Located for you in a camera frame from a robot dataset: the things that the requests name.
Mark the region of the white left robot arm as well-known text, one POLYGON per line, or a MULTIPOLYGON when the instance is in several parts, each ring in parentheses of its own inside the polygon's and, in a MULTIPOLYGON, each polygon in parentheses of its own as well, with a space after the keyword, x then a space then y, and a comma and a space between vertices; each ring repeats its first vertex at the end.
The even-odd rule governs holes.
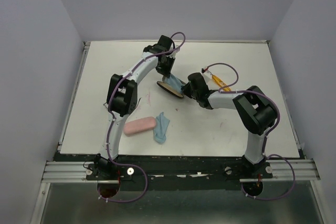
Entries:
POLYGON ((119 155, 119 143, 127 118, 135 110, 138 102, 138 84, 155 69, 159 74, 169 77, 176 52, 173 37, 162 35, 158 42, 143 49, 139 61, 122 75, 114 74, 110 79, 107 95, 109 127, 102 150, 95 156, 94 165, 104 179, 112 179, 117 167, 124 166, 144 170, 133 164, 121 164, 115 161, 119 155))

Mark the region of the yellow transparent sunglasses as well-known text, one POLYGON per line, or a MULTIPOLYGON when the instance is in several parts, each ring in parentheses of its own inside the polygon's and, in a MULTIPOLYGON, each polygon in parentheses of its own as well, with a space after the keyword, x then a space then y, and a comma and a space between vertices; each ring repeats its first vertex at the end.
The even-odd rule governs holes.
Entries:
POLYGON ((217 77, 214 74, 211 74, 211 79, 215 84, 217 84, 222 90, 228 92, 231 91, 231 88, 224 82, 222 81, 219 77, 217 77))

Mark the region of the black glasses case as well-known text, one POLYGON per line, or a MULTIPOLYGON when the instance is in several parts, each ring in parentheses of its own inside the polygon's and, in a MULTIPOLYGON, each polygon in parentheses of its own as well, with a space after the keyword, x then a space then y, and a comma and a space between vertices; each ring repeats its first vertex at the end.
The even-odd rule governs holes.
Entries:
POLYGON ((184 95, 182 95, 181 93, 179 93, 178 91, 174 90, 169 84, 164 83, 162 81, 157 81, 156 84, 162 88, 163 90, 165 90, 166 92, 168 92, 169 94, 173 95, 174 97, 177 97, 179 99, 184 98, 184 95))

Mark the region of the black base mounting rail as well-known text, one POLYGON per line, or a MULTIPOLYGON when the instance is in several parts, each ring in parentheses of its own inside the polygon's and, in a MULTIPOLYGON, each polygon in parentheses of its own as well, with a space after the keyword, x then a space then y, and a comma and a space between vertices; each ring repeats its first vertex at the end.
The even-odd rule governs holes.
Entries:
POLYGON ((243 157, 119 155, 114 162, 96 155, 88 181, 119 185, 124 191, 239 190, 240 182, 272 178, 270 164, 243 157))

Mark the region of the light blue cleaning cloth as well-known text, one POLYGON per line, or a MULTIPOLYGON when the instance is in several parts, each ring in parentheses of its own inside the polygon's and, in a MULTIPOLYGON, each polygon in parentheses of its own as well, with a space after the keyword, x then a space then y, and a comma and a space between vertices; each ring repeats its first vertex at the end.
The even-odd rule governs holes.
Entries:
POLYGON ((185 86, 185 83, 173 74, 170 74, 169 77, 165 77, 163 82, 168 84, 174 91, 178 93, 182 93, 182 88, 185 86))

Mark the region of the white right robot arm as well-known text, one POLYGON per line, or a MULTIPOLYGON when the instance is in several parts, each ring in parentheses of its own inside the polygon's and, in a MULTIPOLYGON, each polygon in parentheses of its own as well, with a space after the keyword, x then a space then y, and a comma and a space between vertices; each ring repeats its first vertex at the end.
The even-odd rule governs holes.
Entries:
POLYGON ((247 147, 241 158, 240 173, 255 177, 266 161, 265 148, 269 133, 279 123, 277 106, 257 87, 242 91, 211 90, 200 73, 188 76, 182 94, 205 109, 234 109, 248 131, 247 147))

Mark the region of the aluminium table frame rail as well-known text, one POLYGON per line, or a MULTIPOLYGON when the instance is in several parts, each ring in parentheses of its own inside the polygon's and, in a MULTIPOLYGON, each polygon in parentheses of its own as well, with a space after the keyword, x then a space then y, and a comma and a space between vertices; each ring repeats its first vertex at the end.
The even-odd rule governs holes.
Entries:
POLYGON ((64 137, 66 134, 66 130, 67 130, 67 126, 68 126, 68 122, 71 116, 71 111, 74 105, 74 101, 76 98, 76 94, 77 94, 77 90, 79 87, 79 83, 80 83, 80 79, 81 79, 81 75, 85 66, 85 62, 86 62, 86 58, 89 52, 89 48, 90 48, 91 42, 90 41, 84 41, 83 42, 83 51, 82 51, 82 56, 81 56, 81 60, 80 60, 80 65, 79 65, 79 69, 76 75, 76 79, 75 79, 75 84, 72 90, 72 94, 71 94, 71 98, 70 98, 70 102, 69 102, 69 106, 68 106, 68 110, 67 110, 67 114, 65 117, 65 121, 62 127, 62 131, 61 131, 61 135, 58 141, 58 145, 57 145, 57 149, 56 152, 60 152, 61 151, 61 146, 63 144, 64 141, 64 137))

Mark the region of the pink glasses case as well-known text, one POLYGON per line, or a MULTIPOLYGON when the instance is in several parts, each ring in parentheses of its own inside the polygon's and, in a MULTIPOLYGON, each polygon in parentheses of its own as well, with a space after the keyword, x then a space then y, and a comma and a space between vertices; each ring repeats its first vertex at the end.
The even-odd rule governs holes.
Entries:
POLYGON ((126 123, 124 125, 123 132, 126 136, 131 136, 144 131, 152 130, 155 127, 156 119, 150 116, 126 123))

